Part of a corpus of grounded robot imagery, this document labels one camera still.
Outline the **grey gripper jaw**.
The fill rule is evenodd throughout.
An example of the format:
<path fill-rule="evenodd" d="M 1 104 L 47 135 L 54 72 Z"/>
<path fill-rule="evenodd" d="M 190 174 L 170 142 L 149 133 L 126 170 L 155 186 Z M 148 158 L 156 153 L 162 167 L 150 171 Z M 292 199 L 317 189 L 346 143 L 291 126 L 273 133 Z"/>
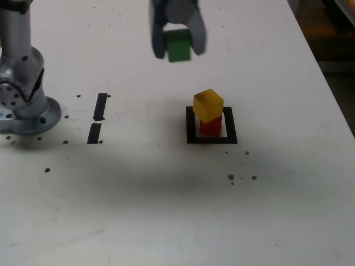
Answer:
<path fill-rule="evenodd" d="M 207 31 L 200 12 L 199 1 L 170 0 L 166 6 L 166 16 L 171 24 L 182 24 L 190 32 L 192 49 L 196 55 L 206 50 Z"/>
<path fill-rule="evenodd" d="M 151 0 L 149 5 L 151 45 L 158 59 L 163 59 L 165 56 L 164 27 L 168 23 L 166 15 L 167 3 L 167 0 Z"/>

